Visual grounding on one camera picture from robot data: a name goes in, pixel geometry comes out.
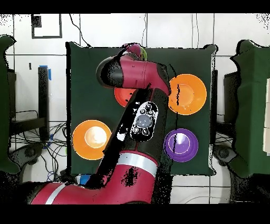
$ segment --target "green table cover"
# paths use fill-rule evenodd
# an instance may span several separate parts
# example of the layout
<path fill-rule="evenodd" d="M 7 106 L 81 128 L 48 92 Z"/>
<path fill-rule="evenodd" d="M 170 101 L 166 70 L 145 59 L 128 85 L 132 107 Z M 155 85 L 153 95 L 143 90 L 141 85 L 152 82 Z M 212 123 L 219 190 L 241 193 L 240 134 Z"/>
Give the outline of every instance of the green table cover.
<path fill-rule="evenodd" d="M 116 55 L 120 48 L 81 48 L 69 42 L 71 49 L 71 134 L 78 124 L 88 119 L 104 122 L 111 131 L 117 126 L 124 108 L 115 97 L 114 90 L 102 87 L 95 76 L 98 64 L 107 57 Z M 165 64 L 169 79 L 174 73 L 188 73 L 198 76 L 207 89 L 207 99 L 203 108 L 189 116 L 178 115 L 178 128 L 192 131 L 198 138 L 197 155 L 186 163 L 174 162 L 171 174 L 213 175 L 208 165 L 209 158 L 209 112 L 211 55 L 216 51 L 215 45 L 204 49 L 147 48 L 147 60 Z M 168 109 L 165 135 L 175 129 L 176 113 Z M 89 161 L 81 158 L 72 148 L 71 173 L 95 173 L 100 160 Z"/>

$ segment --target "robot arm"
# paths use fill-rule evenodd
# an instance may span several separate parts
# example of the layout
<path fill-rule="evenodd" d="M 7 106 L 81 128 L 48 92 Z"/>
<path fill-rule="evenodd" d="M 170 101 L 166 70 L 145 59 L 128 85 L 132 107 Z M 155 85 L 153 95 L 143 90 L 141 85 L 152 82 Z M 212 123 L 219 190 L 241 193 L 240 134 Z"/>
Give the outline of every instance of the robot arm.
<path fill-rule="evenodd" d="M 97 173 L 86 188 L 48 183 L 32 196 L 31 204 L 151 202 L 170 94 L 166 66 L 141 61 L 138 47 L 126 46 L 99 64 L 97 78 L 108 88 L 137 89 L 107 143 Z"/>

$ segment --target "plate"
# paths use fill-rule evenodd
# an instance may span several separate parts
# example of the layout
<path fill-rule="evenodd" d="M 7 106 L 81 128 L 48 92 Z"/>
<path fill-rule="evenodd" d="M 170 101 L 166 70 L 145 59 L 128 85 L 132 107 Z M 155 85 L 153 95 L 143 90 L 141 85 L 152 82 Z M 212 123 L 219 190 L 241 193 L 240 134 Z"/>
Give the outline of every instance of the plate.
<path fill-rule="evenodd" d="M 117 102 L 122 106 L 126 107 L 128 101 L 130 100 L 132 94 L 135 92 L 136 89 L 125 89 L 125 88 L 115 88 L 114 89 L 114 96 Z"/>
<path fill-rule="evenodd" d="M 72 135 L 72 145 L 76 153 L 86 160 L 103 158 L 103 150 L 111 136 L 111 130 L 99 120 L 80 123 Z"/>
<path fill-rule="evenodd" d="M 191 115 L 203 107 L 206 101 L 206 87 L 193 74 L 180 74 L 170 80 L 171 95 L 169 108 L 181 115 Z"/>
<path fill-rule="evenodd" d="M 166 135 L 163 147 L 167 156 L 174 161 L 187 162 L 197 154 L 199 144 L 191 131 L 179 128 Z"/>

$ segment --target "black control panel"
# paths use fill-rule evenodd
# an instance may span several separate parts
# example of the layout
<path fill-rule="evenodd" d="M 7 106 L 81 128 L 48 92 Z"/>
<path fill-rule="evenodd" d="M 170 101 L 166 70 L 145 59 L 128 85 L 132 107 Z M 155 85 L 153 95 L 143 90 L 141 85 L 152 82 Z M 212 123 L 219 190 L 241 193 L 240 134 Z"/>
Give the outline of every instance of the black control panel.
<path fill-rule="evenodd" d="M 158 118 L 158 107 L 153 102 L 144 102 L 137 110 L 130 129 L 130 136 L 137 142 L 151 139 Z"/>

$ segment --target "white stripe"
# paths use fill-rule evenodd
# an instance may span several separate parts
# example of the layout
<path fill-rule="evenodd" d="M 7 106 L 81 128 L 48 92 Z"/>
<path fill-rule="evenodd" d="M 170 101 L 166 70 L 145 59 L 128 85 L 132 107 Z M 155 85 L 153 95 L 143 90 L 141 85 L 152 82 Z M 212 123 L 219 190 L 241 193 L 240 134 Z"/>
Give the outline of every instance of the white stripe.
<path fill-rule="evenodd" d="M 52 192 L 52 194 L 49 196 L 49 198 L 46 201 L 46 204 L 52 204 L 53 200 L 56 198 L 56 196 L 59 194 L 59 192 L 65 187 L 65 184 L 61 184 L 58 188 Z"/>
<path fill-rule="evenodd" d="M 129 165 L 141 168 L 156 177 L 157 165 L 149 158 L 135 153 L 121 153 L 117 165 Z"/>

